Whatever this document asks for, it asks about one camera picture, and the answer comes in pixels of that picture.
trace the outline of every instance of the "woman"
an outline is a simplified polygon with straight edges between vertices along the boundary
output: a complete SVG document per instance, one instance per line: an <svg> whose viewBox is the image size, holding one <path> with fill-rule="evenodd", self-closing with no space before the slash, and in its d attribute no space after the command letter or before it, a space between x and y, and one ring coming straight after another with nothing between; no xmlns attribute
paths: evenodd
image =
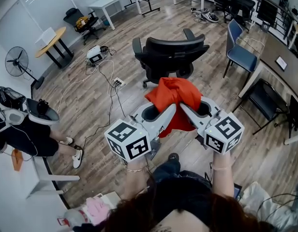
<svg viewBox="0 0 298 232"><path fill-rule="evenodd" d="M268 223L244 214L233 199L234 182L230 153L213 157L212 188L201 176L180 172L179 157L168 161L153 173L154 182L146 189L144 159L126 167L125 200L98 226L83 224L75 232L265 232Z"/></svg>
<svg viewBox="0 0 298 232"><path fill-rule="evenodd" d="M0 118L0 130L5 126ZM49 126L37 124L25 117L18 126L11 126L0 132L0 153L4 152L7 145L23 151L31 156L49 157L57 151L73 158L73 167L79 168L83 150L71 147L73 139L66 137L58 131L51 130Z"/></svg>

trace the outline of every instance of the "red cloth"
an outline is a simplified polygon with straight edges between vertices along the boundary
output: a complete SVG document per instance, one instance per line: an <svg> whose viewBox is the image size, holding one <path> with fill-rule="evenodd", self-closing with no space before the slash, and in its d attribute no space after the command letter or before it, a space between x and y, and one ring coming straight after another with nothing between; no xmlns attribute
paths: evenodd
<svg viewBox="0 0 298 232"><path fill-rule="evenodd" d="M180 102L185 103L195 111L199 108L202 94L190 81L177 77L163 77L159 81L159 86L145 97L156 106L159 112L162 112L173 103L177 106L173 119L166 130L160 134L161 138L166 137L172 129L182 131L193 131L195 129L179 105Z"/></svg>

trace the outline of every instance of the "power outlet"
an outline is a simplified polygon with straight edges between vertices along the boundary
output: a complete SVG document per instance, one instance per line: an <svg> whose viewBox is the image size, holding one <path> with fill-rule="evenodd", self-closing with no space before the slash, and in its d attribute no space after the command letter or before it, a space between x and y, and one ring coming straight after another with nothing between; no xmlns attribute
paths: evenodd
<svg viewBox="0 0 298 232"><path fill-rule="evenodd" d="M116 83L118 83L119 85L117 86L117 90L119 91L119 90L121 90L121 89L123 89L124 87L125 87L125 82L123 82L120 78L116 78L116 79L114 79L114 84L116 84Z"/></svg>

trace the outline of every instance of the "pedestal fan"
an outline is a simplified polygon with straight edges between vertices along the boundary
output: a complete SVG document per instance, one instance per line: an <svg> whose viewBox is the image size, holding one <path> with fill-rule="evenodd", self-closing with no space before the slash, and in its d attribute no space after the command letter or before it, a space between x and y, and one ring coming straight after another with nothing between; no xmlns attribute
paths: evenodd
<svg viewBox="0 0 298 232"><path fill-rule="evenodd" d="M9 50L5 59L5 67L7 72L11 76L15 77L23 75L24 72L27 73L30 77L32 77L35 80L34 87L36 89L39 89L42 83L44 82L45 78L42 76L37 80L27 71L28 65L29 57L27 52L22 47L15 46Z"/></svg>

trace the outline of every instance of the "white cube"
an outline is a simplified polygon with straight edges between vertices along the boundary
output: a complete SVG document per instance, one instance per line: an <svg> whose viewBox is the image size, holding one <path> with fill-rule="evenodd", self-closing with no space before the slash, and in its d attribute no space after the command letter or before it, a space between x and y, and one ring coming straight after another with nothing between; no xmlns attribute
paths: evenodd
<svg viewBox="0 0 298 232"><path fill-rule="evenodd" d="M48 28L35 42L37 49L43 49L56 37L56 32L52 28Z"/></svg>
<svg viewBox="0 0 298 232"><path fill-rule="evenodd" d="M225 154L239 143L244 129L234 114L229 113L205 130L204 144L220 154Z"/></svg>
<svg viewBox="0 0 298 232"><path fill-rule="evenodd" d="M104 135L111 151L127 162L151 151L148 132L122 119L117 120Z"/></svg>

